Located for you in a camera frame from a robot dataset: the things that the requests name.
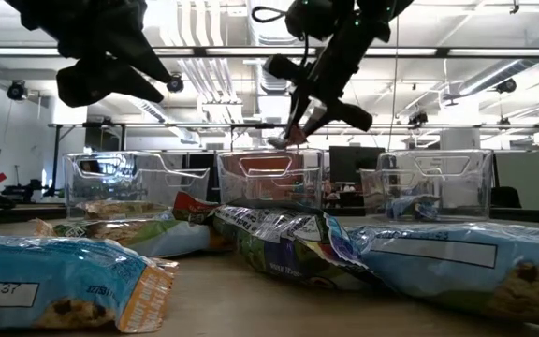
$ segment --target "granola bar package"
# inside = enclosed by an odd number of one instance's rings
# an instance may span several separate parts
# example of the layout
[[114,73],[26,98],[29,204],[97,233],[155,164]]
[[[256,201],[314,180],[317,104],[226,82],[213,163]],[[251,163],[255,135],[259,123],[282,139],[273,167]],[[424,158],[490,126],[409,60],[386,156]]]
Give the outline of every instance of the granola bar package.
[[36,235],[114,240],[147,257],[180,256],[214,248],[209,226],[180,220],[80,221],[56,226],[37,220]]
[[36,235],[109,239],[148,257],[230,249],[232,245],[212,226],[203,224],[203,220],[216,207],[181,192],[176,196],[174,214],[163,212],[153,218],[85,220],[56,226],[37,220]]
[[490,223],[388,225],[343,231],[340,257],[399,292],[472,314],[539,324],[539,229]]
[[333,251],[321,211],[292,202],[243,200],[217,208],[215,228],[256,271],[310,286],[361,290],[381,286]]
[[159,330],[168,268],[112,241],[0,236],[0,330]]
[[98,200],[82,202],[76,207],[84,211],[87,220],[146,218],[169,211],[164,205],[147,201]]

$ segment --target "desk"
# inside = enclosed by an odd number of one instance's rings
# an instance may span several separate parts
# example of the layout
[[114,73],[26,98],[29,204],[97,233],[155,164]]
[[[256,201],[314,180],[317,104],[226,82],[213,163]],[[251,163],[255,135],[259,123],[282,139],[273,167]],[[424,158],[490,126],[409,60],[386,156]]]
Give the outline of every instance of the desk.
[[[347,219],[348,225],[357,223]],[[32,224],[0,225],[26,234]],[[181,262],[168,317],[150,337],[539,337],[539,327],[449,313],[394,295],[372,296],[291,285],[249,270],[231,253]],[[0,337],[17,336],[0,333]],[[31,332],[35,337],[119,336],[115,331]]]

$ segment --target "ceiling light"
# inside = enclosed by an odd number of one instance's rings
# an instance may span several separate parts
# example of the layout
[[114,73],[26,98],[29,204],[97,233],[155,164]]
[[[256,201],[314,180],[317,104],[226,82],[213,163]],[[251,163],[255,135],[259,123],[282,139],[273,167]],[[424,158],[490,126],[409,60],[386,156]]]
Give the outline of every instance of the ceiling light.
[[228,128],[230,124],[207,124],[207,123],[180,123],[180,127],[200,127],[200,128]]
[[57,48],[6,48],[0,47],[0,57],[14,56],[14,57],[38,57],[38,56],[59,56]]
[[365,54],[369,56],[426,56],[435,55],[436,51],[435,48],[369,48]]
[[505,48],[505,49],[457,49],[448,53],[449,56],[539,56],[539,48]]
[[157,56],[188,56],[193,55],[192,48],[173,48],[173,47],[157,47],[155,48],[155,54]]
[[163,124],[130,124],[126,125],[126,127],[143,127],[143,128],[158,128],[158,127],[166,127]]
[[[292,47],[292,48],[239,48],[239,47],[226,47],[226,48],[208,48],[207,54],[213,56],[223,55],[242,55],[242,56],[271,56],[277,53],[283,55],[296,55],[302,56],[305,52],[304,48]],[[309,49],[309,54],[315,54],[315,48]]]

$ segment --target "black cable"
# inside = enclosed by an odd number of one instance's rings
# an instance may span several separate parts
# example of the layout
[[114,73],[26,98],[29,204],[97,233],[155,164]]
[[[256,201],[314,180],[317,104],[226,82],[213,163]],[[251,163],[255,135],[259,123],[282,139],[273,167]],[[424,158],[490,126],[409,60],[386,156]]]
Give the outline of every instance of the black cable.
[[[257,17],[257,12],[258,12],[258,11],[261,11],[261,10],[272,11],[272,12],[274,12],[274,13],[278,13],[278,15],[273,16],[273,17],[271,17],[271,18],[267,18],[267,19],[260,19],[259,17]],[[278,9],[278,8],[272,8],[272,7],[257,6],[257,7],[255,7],[255,8],[253,8],[253,10],[251,11],[251,17],[253,18],[253,20],[254,20],[255,22],[259,22],[259,23],[275,22],[276,20],[281,19],[281,18],[283,18],[284,16],[286,16],[286,12],[285,12],[285,11],[280,10],[280,9]]]
[[[257,17],[257,12],[262,11],[262,10],[271,11],[271,12],[277,13],[277,15],[271,18],[261,19]],[[255,22],[259,22],[259,23],[275,22],[276,20],[280,20],[281,18],[285,16],[286,16],[285,11],[280,10],[278,8],[273,8],[273,7],[257,6],[257,7],[254,7],[253,10],[251,10],[251,18],[253,18]],[[305,64],[307,63],[307,58],[309,57],[309,35],[307,33],[303,33],[302,40],[305,43],[305,49],[303,52],[303,57],[300,59],[300,63],[299,63],[300,67],[305,66]],[[290,115],[292,115],[293,112],[297,111],[298,106],[299,106],[299,99],[298,98],[295,99],[293,96],[291,96]]]
[[[271,11],[271,12],[277,13],[277,15],[272,16],[271,18],[261,19],[257,16],[257,12],[262,11],[262,10]],[[255,22],[270,23],[270,22],[275,22],[276,20],[280,20],[281,18],[286,16],[286,13],[287,12],[280,10],[278,8],[257,6],[257,7],[254,7],[253,10],[251,10],[251,18],[253,18],[253,21]],[[305,63],[307,63],[307,58],[309,57],[309,36],[307,35],[307,33],[303,34],[302,41],[305,42],[305,51],[303,52],[303,58],[300,60],[299,65],[305,66]]]

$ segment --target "security camera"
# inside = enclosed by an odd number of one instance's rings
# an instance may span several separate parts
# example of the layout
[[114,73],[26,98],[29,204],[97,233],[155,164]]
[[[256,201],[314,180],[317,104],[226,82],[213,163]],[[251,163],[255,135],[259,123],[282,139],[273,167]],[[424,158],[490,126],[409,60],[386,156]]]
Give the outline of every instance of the security camera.
[[422,125],[428,122],[428,114],[425,111],[414,112],[409,116],[408,125]]
[[182,80],[182,73],[173,72],[170,74],[171,80],[168,82],[167,88],[171,93],[179,93],[184,90],[184,81]]
[[513,79],[508,79],[506,81],[503,81],[499,83],[497,86],[494,87],[494,90],[496,90],[497,93],[513,93],[517,89],[517,83]]
[[7,88],[7,98],[15,101],[22,102],[28,98],[28,89],[26,89],[26,84],[22,80],[12,81],[9,88]]

